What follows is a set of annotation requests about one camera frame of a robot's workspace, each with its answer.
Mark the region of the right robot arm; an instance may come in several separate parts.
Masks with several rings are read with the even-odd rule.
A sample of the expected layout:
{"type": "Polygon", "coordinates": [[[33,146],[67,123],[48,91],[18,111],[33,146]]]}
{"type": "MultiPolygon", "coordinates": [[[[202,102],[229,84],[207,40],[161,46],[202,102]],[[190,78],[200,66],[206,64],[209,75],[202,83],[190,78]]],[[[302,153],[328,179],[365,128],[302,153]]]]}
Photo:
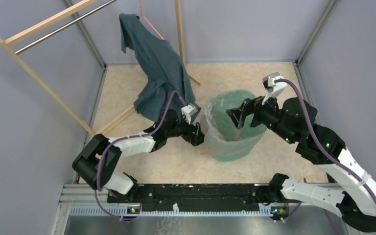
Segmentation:
{"type": "Polygon", "coordinates": [[[364,233],[376,233],[376,181],[354,159],[345,142],[330,128],[315,123],[317,109],[294,97],[279,107],[275,98],[245,99],[226,111],[236,128],[252,116],[251,127],[264,125],[296,153],[324,170],[339,190],[312,186],[277,173],[263,191],[264,202],[296,200],[339,216],[364,233]]]}

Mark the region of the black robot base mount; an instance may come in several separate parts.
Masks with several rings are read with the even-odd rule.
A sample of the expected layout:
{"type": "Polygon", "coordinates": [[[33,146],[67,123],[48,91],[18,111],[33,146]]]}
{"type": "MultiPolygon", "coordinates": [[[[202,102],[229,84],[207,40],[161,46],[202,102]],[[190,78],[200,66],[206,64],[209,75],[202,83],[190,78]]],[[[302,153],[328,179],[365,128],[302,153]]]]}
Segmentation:
{"type": "Polygon", "coordinates": [[[128,195],[108,196],[109,204],[135,204],[142,211],[258,211],[261,206],[285,208],[292,202],[267,184],[140,184],[128,195]]]}

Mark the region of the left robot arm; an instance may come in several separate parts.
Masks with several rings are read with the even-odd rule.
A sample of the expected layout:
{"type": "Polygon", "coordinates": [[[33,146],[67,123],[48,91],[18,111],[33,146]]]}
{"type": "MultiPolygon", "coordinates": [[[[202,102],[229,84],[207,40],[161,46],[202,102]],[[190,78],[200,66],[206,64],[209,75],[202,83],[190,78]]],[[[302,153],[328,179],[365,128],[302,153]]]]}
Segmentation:
{"type": "Polygon", "coordinates": [[[138,134],[116,139],[103,134],[93,136],[72,162],[72,168],[92,189],[105,188],[125,202],[132,202],[138,194],[137,180],[116,171],[119,160],[155,152],[165,146],[169,138],[175,137],[183,138],[192,146],[201,145],[205,139],[200,123],[192,124],[186,114],[169,109],[138,134]]]}

